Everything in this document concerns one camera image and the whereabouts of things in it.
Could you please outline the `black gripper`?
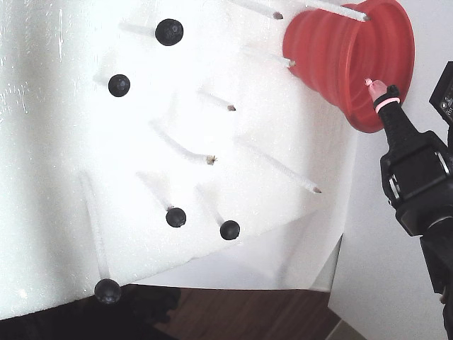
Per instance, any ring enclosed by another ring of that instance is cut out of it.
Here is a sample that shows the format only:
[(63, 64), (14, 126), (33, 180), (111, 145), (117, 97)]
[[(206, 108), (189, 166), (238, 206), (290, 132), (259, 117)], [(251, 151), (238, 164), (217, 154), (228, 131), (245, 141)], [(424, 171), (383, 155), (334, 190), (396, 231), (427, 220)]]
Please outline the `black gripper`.
[(380, 160), (382, 187), (410, 236), (452, 216), (452, 153), (432, 131), (418, 132), (401, 107), (396, 85), (365, 79), (389, 151)]

